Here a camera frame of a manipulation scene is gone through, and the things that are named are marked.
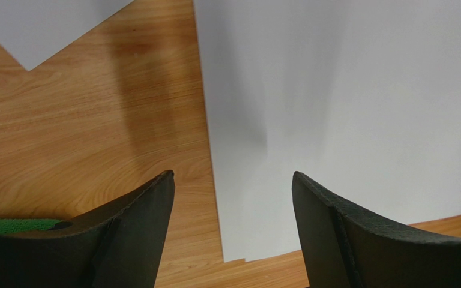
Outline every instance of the white paper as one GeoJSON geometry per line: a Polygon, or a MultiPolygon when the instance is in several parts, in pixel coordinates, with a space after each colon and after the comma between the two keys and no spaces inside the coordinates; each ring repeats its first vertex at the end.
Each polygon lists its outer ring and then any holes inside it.
{"type": "Polygon", "coordinates": [[[31,70],[131,2],[0,0],[0,44],[31,70]]]}
{"type": "Polygon", "coordinates": [[[298,250],[291,177],[461,214],[461,1],[195,0],[225,261],[298,250]]]}

